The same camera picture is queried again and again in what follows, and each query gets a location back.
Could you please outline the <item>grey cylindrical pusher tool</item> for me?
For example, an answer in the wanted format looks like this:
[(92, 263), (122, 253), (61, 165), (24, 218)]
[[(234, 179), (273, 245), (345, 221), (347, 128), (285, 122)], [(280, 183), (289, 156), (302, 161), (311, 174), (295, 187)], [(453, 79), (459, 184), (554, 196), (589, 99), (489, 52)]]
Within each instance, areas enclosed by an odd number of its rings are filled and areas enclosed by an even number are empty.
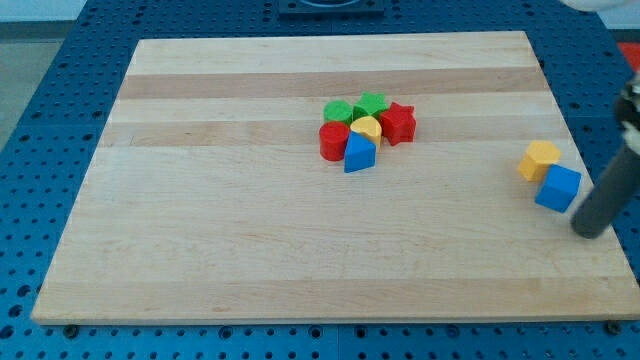
[(639, 150), (625, 142), (571, 218), (572, 230), (599, 237), (639, 191)]

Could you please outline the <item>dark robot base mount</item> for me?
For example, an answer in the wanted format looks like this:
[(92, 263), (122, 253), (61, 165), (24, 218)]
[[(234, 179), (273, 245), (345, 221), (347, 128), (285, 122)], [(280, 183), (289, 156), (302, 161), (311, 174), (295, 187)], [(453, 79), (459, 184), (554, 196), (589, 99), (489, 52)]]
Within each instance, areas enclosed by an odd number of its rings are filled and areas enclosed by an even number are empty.
[(385, 0), (277, 0), (280, 16), (379, 15)]

